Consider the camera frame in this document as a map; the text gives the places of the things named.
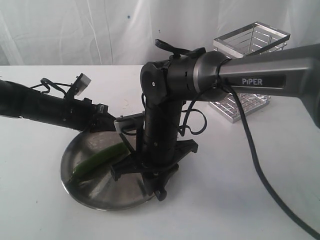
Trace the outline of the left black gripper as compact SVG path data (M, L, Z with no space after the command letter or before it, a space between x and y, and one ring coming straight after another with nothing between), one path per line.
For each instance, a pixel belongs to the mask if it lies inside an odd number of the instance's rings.
M102 103L92 104L89 121L85 126L84 131L90 133L115 132L115 120L116 118L109 113L108 105Z

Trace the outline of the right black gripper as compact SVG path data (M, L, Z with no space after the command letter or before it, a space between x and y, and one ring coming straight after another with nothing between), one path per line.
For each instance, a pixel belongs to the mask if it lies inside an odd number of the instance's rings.
M156 159L142 155L136 151L136 156L129 154L124 159L110 166L111 176L114 181L118 181L122 175L143 173L142 179L145 190L149 196L154 195L159 202L167 197L165 189L170 178L175 172L164 172L172 169L180 160L189 153L196 153L198 144L192 140L179 140L172 151L157 154Z

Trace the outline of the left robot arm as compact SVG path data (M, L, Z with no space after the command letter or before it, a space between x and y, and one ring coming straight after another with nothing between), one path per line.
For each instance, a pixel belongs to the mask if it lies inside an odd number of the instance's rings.
M0 81L0 115L65 127L81 132L115 132L108 106L89 98L59 98L11 81Z

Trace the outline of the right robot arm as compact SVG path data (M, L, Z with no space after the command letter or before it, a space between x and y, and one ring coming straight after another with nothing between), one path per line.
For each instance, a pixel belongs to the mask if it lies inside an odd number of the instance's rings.
M146 192L166 198L165 186L179 161L196 153L194 140L178 140L186 101L213 102L227 93L299 98L316 125L320 123L320 46L318 44L230 59L218 51L195 57L172 56L148 62L140 71L146 98L144 129L137 149L112 165L114 180L140 173Z

